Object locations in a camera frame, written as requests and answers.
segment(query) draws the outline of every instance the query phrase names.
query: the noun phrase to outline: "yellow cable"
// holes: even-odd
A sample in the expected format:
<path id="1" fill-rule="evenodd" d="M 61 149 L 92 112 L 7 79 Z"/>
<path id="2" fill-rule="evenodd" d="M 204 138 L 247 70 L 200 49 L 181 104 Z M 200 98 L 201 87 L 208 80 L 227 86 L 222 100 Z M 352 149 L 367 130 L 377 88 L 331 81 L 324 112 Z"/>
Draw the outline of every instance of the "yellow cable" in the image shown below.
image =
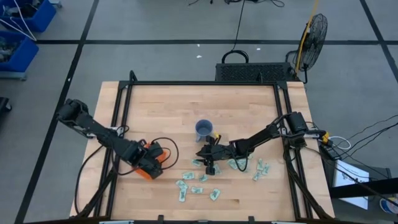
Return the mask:
<path id="1" fill-rule="evenodd" d="M 317 10 L 317 7 L 318 7 L 318 0 L 315 0 L 315 4 L 313 5 L 313 9 L 312 9 L 312 12 L 311 12 L 310 20 L 307 23 L 307 26 L 305 28 L 304 35 L 303 35 L 303 38 L 302 38 L 301 43 L 300 43 L 300 48 L 298 48 L 298 55 L 297 55 L 296 69 L 295 69 L 296 75 L 297 75 L 297 72 L 299 72 L 300 60 L 301 60 L 301 52 L 303 50 L 303 44 L 304 44 L 305 36 L 307 36 L 308 28 L 310 28 L 310 25 L 311 25 L 311 22 L 312 22 L 312 17 L 315 14 L 315 11 Z"/>

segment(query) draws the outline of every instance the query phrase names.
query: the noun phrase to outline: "concrete floor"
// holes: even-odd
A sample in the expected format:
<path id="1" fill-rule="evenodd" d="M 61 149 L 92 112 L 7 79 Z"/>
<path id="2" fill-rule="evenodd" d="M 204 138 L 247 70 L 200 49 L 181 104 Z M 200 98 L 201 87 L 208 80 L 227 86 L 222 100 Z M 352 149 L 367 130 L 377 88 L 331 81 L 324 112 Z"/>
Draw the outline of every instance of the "concrete floor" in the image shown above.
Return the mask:
<path id="1" fill-rule="evenodd" d="M 63 8 L 43 34 L 39 52 L 25 82 L 0 81 L 0 96 L 14 107 L 0 129 L 0 217 L 15 220 L 33 168 L 44 143 L 65 77 L 78 49 L 83 29 L 98 0 L 63 0 Z M 299 40 L 313 0 L 246 3 L 239 39 Z M 235 38 L 241 3 L 200 0 L 99 0 L 87 40 L 193 40 Z M 384 40 L 398 40 L 395 0 L 366 0 Z M 328 18 L 327 40 L 377 40 L 359 0 L 321 0 L 317 12 Z M 71 40 L 52 44 L 45 40 Z M 86 44 L 80 55 L 68 98 L 84 101 L 94 111 L 101 82 L 139 80 L 214 80 L 215 65 L 231 44 Z M 379 44 L 324 46 L 309 71 L 307 95 L 314 121 L 332 135 L 349 137 L 398 113 L 398 84 Z M 297 45 L 245 44 L 251 62 L 281 62 Z M 398 45 L 388 46 L 398 60 Z M 231 56 L 228 62 L 240 62 Z M 376 126 L 373 133 L 397 120 Z M 380 135 L 355 154 L 370 166 L 388 167 L 398 177 L 398 128 Z M 66 218 L 86 141 L 57 126 L 25 222 Z"/>

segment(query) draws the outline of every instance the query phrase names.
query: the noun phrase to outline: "blue bin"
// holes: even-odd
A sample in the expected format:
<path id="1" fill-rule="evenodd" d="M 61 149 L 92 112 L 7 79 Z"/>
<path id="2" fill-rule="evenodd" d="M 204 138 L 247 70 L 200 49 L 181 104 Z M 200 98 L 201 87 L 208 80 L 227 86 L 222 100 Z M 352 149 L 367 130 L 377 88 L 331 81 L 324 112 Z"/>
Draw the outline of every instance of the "blue bin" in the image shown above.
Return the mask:
<path id="1" fill-rule="evenodd" d="M 21 42 L 10 60 L 0 63 L 0 71 L 24 72 L 39 48 L 24 34 L 0 31 L 0 37 L 5 38 L 6 42 Z"/>
<path id="2" fill-rule="evenodd" d="M 32 0 L 17 0 L 19 6 L 23 6 L 26 3 L 31 4 Z M 2 6 L 16 7 L 14 0 L 0 0 L 0 19 L 8 22 L 10 25 L 13 25 L 16 28 L 19 28 L 15 25 L 16 22 L 23 30 L 27 30 L 24 22 L 21 17 L 13 17 L 10 20 L 9 16 L 3 15 Z M 29 27 L 32 32 L 44 32 L 46 28 L 49 26 L 52 18 L 55 15 L 55 8 L 51 5 L 49 0 L 44 0 L 40 7 L 37 9 L 36 13 L 31 18 L 24 18 L 26 25 Z M 5 26 L 9 30 L 14 30 L 12 27 L 0 21 L 0 23 Z"/>

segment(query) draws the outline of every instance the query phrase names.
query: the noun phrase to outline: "standing fan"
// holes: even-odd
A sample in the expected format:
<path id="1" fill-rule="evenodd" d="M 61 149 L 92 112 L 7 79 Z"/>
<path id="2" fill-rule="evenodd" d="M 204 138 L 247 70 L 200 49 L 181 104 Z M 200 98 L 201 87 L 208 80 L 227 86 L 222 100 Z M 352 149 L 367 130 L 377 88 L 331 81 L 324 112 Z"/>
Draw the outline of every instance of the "standing fan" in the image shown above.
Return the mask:
<path id="1" fill-rule="evenodd" d="M 325 41 L 326 32 L 328 30 L 328 20 L 322 14 L 317 14 L 312 17 L 308 32 L 304 30 L 301 37 L 300 45 L 303 41 L 302 49 L 300 46 L 297 50 L 290 51 L 286 54 L 285 62 L 288 61 L 290 54 L 295 54 L 293 58 L 294 68 L 290 68 L 292 74 L 297 78 L 297 72 L 300 70 L 305 74 L 305 82 L 307 83 L 307 70 L 311 69 L 318 59 Z"/>

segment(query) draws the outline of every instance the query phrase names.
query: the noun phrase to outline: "wooden tabletop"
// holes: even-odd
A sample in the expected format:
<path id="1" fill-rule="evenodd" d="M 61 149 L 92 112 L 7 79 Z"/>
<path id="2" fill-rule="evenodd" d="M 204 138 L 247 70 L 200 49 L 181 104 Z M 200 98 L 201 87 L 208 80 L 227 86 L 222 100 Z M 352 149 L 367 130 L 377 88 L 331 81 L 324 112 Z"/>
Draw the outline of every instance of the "wooden tabletop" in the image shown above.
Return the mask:
<path id="1" fill-rule="evenodd" d="M 101 87 L 94 119 L 104 126 L 111 124 L 117 86 L 117 82 L 104 82 Z M 293 111 L 302 112 L 305 120 L 311 121 L 303 84 L 288 83 L 288 87 Z M 282 91 L 280 98 L 286 113 Z M 151 141 L 161 136 L 172 138 L 179 147 L 180 159 L 175 166 L 165 170 L 153 181 L 144 180 L 135 173 L 119 176 L 112 219 L 156 220 L 158 215 L 164 215 L 165 220 L 246 221 L 248 216 L 254 216 L 256 221 L 294 220 L 288 175 L 282 159 L 281 139 L 271 140 L 256 148 L 247 173 L 233 170 L 226 161 L 217 161 L 222 174 L 210 176 L 207 182 L 201 183 L 198 177 L 205 173 L 205 168 L 191 164 L 191 160 L 197 158 L 195 153 L 204 144 L 195 142 L 194 127 L 199 119 L 209 119 L 215 131 L 222 135 L 220 144 L 227 144 L 229 140 L 250 137 L 264 129 L 276 117 L 271 86 L 134 86 L 127 119 L 130 130 L 125 138 L 136 141 Z M 159 140 L 159 143 L 172 150 L 171 158 L 164 164 L 167 166 L 175 159 L 175 149 L 166 140 Z M 307 144 L 318 149 L 315 140 L 307 140 Z M 98 146 L 96 140 L 89 140 L 85 158 Z M 102 150 L 95 155 L 82 172 L 78 193 L 80 209 L 98 187 L 104 153 L 105 150 Z M 309 191 L 325 211 L 334 216 L 319 155 L 304 149 L 301 150 L 301 155 Z M 271 168 L 268 175 L 255 182 L 252 178 L 259 158 Z M 122 162 L 120 171 L 129 170 L 131 167 Z M 189 190 L 186 201 L 182 203 L 178 201 L 179 188 L 175 182 L 186 171 L 195 172 L 195 180 L 186 180 L 186 183 L 190 187 L 203 187 L 205 191 L 201 195 L 195 195 Z M 215 202 L 209 197 L 214 188 L 221 190 Z M 102 213 L 107 199 L 106 192 Z M 302 200 L 300 205 L 304 217 Z"/>

